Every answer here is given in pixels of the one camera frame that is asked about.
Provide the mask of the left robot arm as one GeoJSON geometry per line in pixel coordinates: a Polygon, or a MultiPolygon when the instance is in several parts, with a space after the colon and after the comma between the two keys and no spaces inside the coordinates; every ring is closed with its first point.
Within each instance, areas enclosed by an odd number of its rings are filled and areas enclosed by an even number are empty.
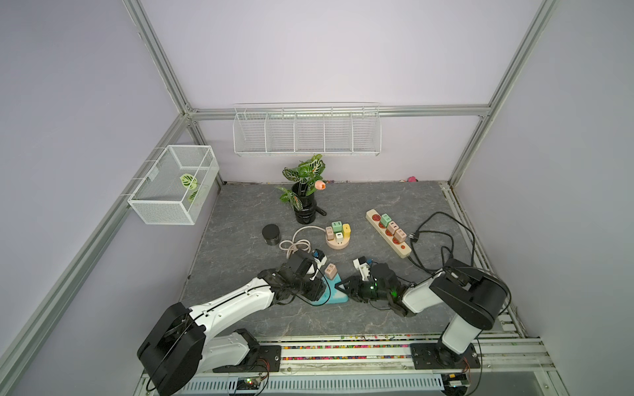
{"type": "Polygon", "coordinates": [[[294,252],[279,268],[259,272],[246,285],[218,299],[168,307],[145,338],[137,357],[149,375],[146,389],[160,395],[180,391],[197,373],[246,373],[266,376],[280,367],[281,349],[263,346],[246,329],[226,334],[240,320],[298,298],[311,305],[331,297],[325,280],[327,257],[320,250],[294,252]]]}

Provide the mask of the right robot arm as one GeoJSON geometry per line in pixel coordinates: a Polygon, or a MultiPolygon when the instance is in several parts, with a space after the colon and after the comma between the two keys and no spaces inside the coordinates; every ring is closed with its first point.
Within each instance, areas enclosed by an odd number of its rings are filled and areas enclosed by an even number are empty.
{"type": "Polygon", "coordinates": [[[443,330],[434,351],[442,366],[465,357],[472,342],[491,330],[512,294],[500,278],[450,258],[427,280],[406,285],[386,263],[374,263],[368,275],[351,276],[338,282],[336,290],[351,300],[369,304],[383,300],[401,317],[412,317],[444,303],[454,317],[443,330]]]}

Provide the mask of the teal triangular power socket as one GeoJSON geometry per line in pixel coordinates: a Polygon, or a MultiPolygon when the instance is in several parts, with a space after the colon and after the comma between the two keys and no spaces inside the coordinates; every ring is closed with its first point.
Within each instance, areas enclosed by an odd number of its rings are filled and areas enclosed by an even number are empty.
{"type": "Polygon", "coordinates": [[[333,280],[330,280],[328,277],[323,277],[322,282],[325,285],[325,291],[314,305],[335,305],[348,302],[348,296],[335,288],[335,285],[341,282],[341,280],[340,274],[335,275],[333,280]]]}

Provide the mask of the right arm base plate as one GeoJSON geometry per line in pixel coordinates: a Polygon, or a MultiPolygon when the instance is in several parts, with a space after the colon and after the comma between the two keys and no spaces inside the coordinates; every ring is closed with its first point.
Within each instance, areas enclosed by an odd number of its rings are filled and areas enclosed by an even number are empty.
{"type": "Polygon", "coordinates": [[[412,343],[410,352],[416,370],[480,369],[481,362],[475,347],[470,344],[462,354],[457,354],[442,343],[412,343]]]}

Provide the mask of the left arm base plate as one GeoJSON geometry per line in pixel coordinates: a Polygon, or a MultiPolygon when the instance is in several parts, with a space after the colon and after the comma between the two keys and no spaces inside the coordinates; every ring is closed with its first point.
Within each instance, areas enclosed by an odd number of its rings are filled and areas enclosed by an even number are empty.
{"type": "Polygon", "coordinates": [[[246,357],[236,365],[224,365],[213,370],[214,373],[247,373],[257,370],[264,373],[277,373],[282,363],[282,347],[265,345],[252,348],[246,357]]]}

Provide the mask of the round pink power socket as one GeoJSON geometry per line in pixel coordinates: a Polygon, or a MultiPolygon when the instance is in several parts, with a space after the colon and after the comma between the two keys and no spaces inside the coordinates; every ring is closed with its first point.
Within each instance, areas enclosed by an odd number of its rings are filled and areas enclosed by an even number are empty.
{"type": "Polygon", "coordinates": [[[328,227],[326,229],[326,243],[329,247],[335,250],[341,250],[350,244],[351,237],[349,235],[344,235],[343,233],[335,233],[333,229],[328,227]]]}

